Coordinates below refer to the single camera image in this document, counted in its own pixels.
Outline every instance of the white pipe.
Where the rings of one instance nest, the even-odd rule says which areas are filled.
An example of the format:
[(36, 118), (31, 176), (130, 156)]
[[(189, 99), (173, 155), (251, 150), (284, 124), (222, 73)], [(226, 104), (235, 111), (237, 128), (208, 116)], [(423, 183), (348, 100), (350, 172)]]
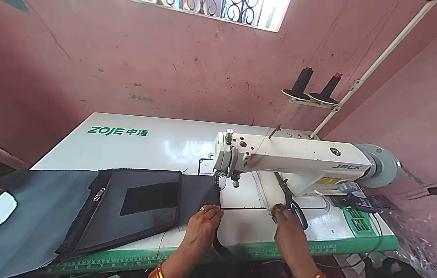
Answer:
[(370, 68), (363, 74), (363, 76), (357, 80), (357, 85), (351, 87), (350, 91), (343, 97), (338, 106), (334, 107), (330, 114), (326, 116), (323, 122), (313, 131), (309, 136), (314, 138), (314, 136), (325, 126), (325, 124), (335, 115), (336, 112), (342, 107), (342, 105), (347, 102), (347, 100), (359, 89), (359, 87), (370, 77), (370, 75), (376, 70), (378, 66), (392, 53), (392, 51), (399, 45), (401, 41), (412, 31), (412, 29), (421, 21), (421, 19), (428, 13), (429, 10), (437, 3), (437, 0), (432, 0), (426, 3), (422, 9), (414, 16), (414, 18), (407, 24), (407, 26), (400, 32), (400, 34), (392, 41), (392, 43), (383, 51), (383, 53), (378, 57), (378, 59), (370, 66)]

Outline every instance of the fabric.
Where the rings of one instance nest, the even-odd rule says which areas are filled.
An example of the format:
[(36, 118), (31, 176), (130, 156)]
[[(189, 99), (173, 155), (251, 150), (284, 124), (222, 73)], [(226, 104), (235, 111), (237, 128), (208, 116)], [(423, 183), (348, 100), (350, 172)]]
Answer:
[(18, 202), (0, 225), (0, 277), (37, 269), (56, 257), (97, 176), (92, 171), (19, 170), (0, 178)]
[[(0, 188), (10, 193), (18, 205), (0, 225), (0, 277), (35, 270), (60, 257), (56, 250), (67, 250), (66, 235), (77, 229), (73, 224), (80, 219), (88, 220), (88, 229), (74, 241), (76, 250), (93, 253), (187, 224), (205, 204), (220, 205), (212, 176), (112, 171), (99, 175), (95, 171), (19, 170), (1, 177)], [(177, 190), (179, 176), (181, 186)], [(101, 185), (111, 190), (104, 193), (93, 217), (84, 218), (86, 208), (93, 207), (87, 201), (97, 193), (95, 186)], [(157, 198), (159, 192), (166, 192), (165, 197), (156, 203), (142, 197), (153, 194)]]

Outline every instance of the wrist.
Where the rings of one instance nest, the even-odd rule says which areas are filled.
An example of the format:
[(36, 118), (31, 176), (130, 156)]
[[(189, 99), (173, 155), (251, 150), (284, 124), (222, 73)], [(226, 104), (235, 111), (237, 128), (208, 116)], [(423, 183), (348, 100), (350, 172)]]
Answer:
[(295, 278), (314, 278), (319, 272), (318, 267), (311, 258), (301, 263), (287, 264)]
[(183, 242), (175, 252), (179, 256), (185, 257), (188, 262), (196, 265), (201, 261), (206, 250), (197, 246), (195, 242)]
[(165, 278), (185, 278), (200, 261), (193, 250), (183, 244), (162, 264)]

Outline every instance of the black thread cone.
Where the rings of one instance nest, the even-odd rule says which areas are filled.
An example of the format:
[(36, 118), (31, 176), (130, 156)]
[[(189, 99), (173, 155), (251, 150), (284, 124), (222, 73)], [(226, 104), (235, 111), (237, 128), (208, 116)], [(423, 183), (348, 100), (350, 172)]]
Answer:
[(309, 96), (304, 93), (304, 90), (308, 86), (309, 79), (311, 79), (311, 75), (313, 75), (312, 68), (302, 69), (301, 74), (299, 74), (299, 77), (297, 78), (297, 81), (294, 84), (294, 87), (292, 87), (292, 90), (284, 89), (282, 91), (294, 98), (310, 100), (311, 98), (309, 98)]
[(312, 92), (309, 95), (315, 100), (328, 102), (331, 104), (338, 104), (338, 101), (336, 101), (333, 98), (330, 98), (330, 96), (332, 95), (333, 90), (335, 90), (335, 87), (337, 86), (340, 79), (342, 79), (342, 74), (341, 73), (335, 74), (334, 76), (332, 76), (332, 79), (328, 81), (328, 84), (325, 86), (323, 91), (321, 91), (321, 93)]

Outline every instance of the zipper pull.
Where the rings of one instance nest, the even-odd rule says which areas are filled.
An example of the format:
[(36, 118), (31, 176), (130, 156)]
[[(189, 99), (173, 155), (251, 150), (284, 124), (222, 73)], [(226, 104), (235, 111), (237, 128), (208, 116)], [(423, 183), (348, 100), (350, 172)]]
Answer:
[(100, 200), (100, 198), (102, 197), (102, 194), (105, 192), (105, 187), (102, 187), (98, 193), (95, 195), (95, 198), (93, 198), (94, 201), (98, 201)]

